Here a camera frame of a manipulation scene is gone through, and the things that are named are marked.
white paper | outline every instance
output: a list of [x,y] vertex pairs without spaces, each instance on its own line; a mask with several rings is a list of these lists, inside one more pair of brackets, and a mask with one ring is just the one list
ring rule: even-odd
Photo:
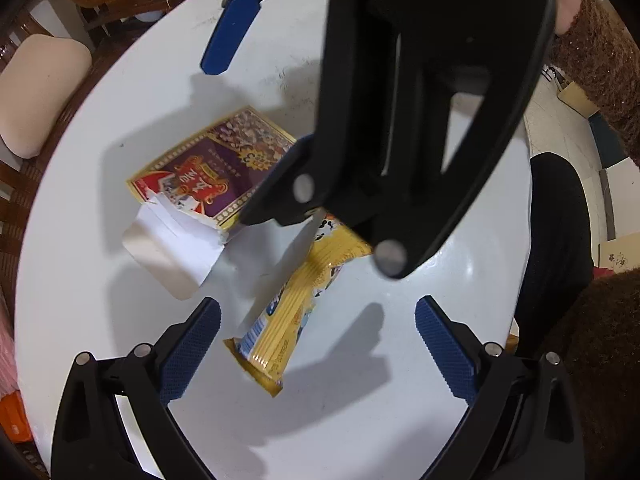
[[509,333],[516,337],[520,337],[520,327],[518,326],[515,318],[511,321],[511,330],[509,330]]
[[140,206],[122,243],[178,300],[200,287],[224,249],[226,233],[175,208],[163,194]]

chair cushion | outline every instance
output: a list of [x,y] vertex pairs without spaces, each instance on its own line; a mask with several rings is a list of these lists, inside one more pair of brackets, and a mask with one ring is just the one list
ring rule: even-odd
[[22,158],[40,153],[60,112],[91,68],[91,53],[68,38],[33,34],[0,73],[0,136]]

wooden chair backrest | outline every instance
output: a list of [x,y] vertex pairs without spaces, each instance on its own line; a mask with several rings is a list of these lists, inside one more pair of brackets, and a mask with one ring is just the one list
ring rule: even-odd
[[18,260],[22,249],[24,229],[31,211],[42,173],[31,167],[31,171],[20,172],[0,161],[2,191],[9,198],[0,197],[0,286],[14,320],[15,282],[18,276]]
[[31,34],[50,36],[47,29],[34,20],[26,10],[21,11],[14,21],[14,26],[4,34],[0,34],[0,72],[7,66],[7,63],[9,63],[9,60],[18,49],[18,46],[10,37],[11,32],[14,32],[20,41],[24,41]]

cardboard box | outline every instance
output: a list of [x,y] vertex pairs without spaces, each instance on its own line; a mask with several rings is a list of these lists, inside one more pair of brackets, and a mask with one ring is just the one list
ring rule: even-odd
[[600,267],[614,272],[640,267],[640,233],[601,243]]
[[595,104],[589,101],[584,90],[582,90],[575,81],[570,83],[558,94],[558,99],[573,108],[585,119],[588,119],[600,110]]

tiled floor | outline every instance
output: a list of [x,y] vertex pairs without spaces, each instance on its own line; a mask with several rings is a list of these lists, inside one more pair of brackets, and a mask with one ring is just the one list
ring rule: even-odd
[[598,172],[602,169],[589,121],[557,97],[556,85],[540,77],[524,119],[531,155],[553,152],[568,160],[584,187],[591,221],[591,253],[598,265],[598,245],[607,240],[604,199]]

